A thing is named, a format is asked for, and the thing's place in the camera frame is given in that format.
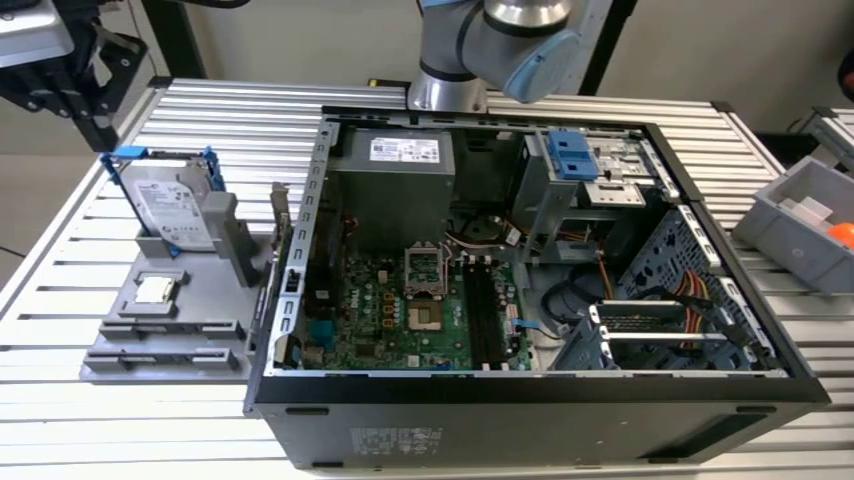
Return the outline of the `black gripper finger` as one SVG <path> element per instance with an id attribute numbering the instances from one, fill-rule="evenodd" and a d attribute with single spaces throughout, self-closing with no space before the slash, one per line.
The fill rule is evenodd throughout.
<path id="1" fill-rule="evenodd" d="M 93 150 L 101 149 L 101 128 L 91 102 L 75 88 L 31 89 L 17 80 L 2 81 L 2 97 L 30 112 L 49 110 L 71 120 Z"/>
<path id="2" fill-rule="evenodd" d="M 89 24 L 75 38 L 73 119 L 94 151 L 113 151 L 119 135 L 113 123 L 149 53 L 145 41 Z"/>

